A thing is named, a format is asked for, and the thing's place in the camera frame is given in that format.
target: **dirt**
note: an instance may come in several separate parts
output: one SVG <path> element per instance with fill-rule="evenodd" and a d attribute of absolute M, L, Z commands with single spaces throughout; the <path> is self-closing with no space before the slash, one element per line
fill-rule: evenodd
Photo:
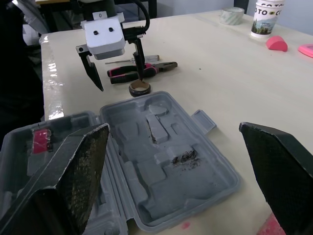
<path fill-rule="evenodd" d="M 195 150 L 193 151 L 186 151 L 184 152 L 181 156 L 175 157 L 172 160 L 173 164 L 177 164 L 177 163 L 184 163 L 190 159 L 194 159 L 197 156 L 197 153 Z"/>
<path fill-rule="evenodd" d="M 185 152 L 185 153 L 183 153 L 182 156 L 175 157 L 172 160 L 172 164 L 174 167 L 181 166 L 182 171 L 192 170 L 192 169 L 195 169 L 196 167 L 200 166 L 200 164 L 201 164 L 201 159 L 196 158 L 196 157 L 197 157 L 197 153 L 195 150 Z"/>
<path fill-rule="evenodd" d="M 152 135 L 152 131 L 151 131 L 151 128 L 150 128 L 150 125 L 149 125 L 149 122 L 148 122 L 148 121 L 147 121 L 147 124 L 148 124 L 148 128 L 149 128 L 149 131 L 150 131 L 149 138 L 151 137 L 152 143 L 157 144 L 157 140 L 156 140 L 155 137 Z"/>

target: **white table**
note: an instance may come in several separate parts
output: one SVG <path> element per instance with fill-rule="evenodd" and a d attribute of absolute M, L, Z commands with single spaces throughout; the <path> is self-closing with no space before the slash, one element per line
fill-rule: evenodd
<path fill-rule="evenodd" d="M 208 137 L 243 179 L 238 193 L 188 219 L 188 229 L 176 226 L 162 235 L 253 235 L 269 216 L 238 130 L 241 121 L 289 132 L 313 152 L 313 59 L 297 51 L 313 37 L 277 25 L 273 34 L 286 40 L 289 51 L 271 51 L 249 37 L 251 26 L 249 16 L 239 26 L 221 25 L 219 12 L 175 16 L 152 20 L 142 39 L 146 55 L 179 65 L 152 78 L 153 91 L 169 92 L 189 114 L 203 109 L 218 126 Z M 98 113 L 104 105 L 131 98 L 128 84 L 113 86 L 106 75 L 122 64 L 95 61 L 104 92 L 96 88 L 75 50 L 84 43 L 81 30 L 43 36 L 46 119 Z M 127 45 L 125 55 L 107 61 L 131 58 L 133 52 Z"/>

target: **pink eraser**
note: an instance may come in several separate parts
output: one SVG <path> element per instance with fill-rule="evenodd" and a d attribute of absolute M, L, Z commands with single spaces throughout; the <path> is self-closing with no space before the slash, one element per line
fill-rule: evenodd
<path fill-rule="evenodd" d="M 313 58 L 313 44 L 305 44 L 299 47 L 299 52 Z"/>
<path fill-rule="evenodd" d="M 261 227 L 257 235 L 286 235 L 282 227 L 280 227 L 276 217 L 272 213 Z"/>
<path fill-rule="evenodd" d="M 281 36 L 271 37 L 266 42 L 266 46 L 270 50 L 281 50 L 284 52 L 288 50 L 288 45 Z"/>

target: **screwdriver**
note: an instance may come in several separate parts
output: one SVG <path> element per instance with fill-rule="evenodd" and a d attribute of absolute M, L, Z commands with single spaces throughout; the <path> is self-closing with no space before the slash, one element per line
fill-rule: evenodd
<path fill-rule="evenodd" d="M 160 60 L 160 56 L 159 55 L 148 55 L 148 56 L 145 56 L 145 63 L 155 62 L 155 61 L 159 61 L 159 60 Z M 121 63 L 121 62 L 133 62 L 133 63 L 135 63 L 135 59 L 132 58 L 130 60 L 119 60 L 119 61 L 114 61 L 114 62 L 106 62 L 106 65 L 114 64 L 114 63 Z"/>

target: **pliers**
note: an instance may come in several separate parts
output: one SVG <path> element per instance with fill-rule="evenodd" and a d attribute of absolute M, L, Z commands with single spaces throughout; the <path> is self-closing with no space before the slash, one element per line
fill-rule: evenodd
<path fill-rule="evenodd" d="M 160 64 L 145 64 L 143 71 L 143 77 L 153 77 L 159 72 L 166 72 L 176 68 L 178 64 L 176 62 L 160 63 Z M 110 77 L 111 84 L 132 82 L 138 79 L 137 68 L 134 65 L 122 66 L 107 71 Z"/>

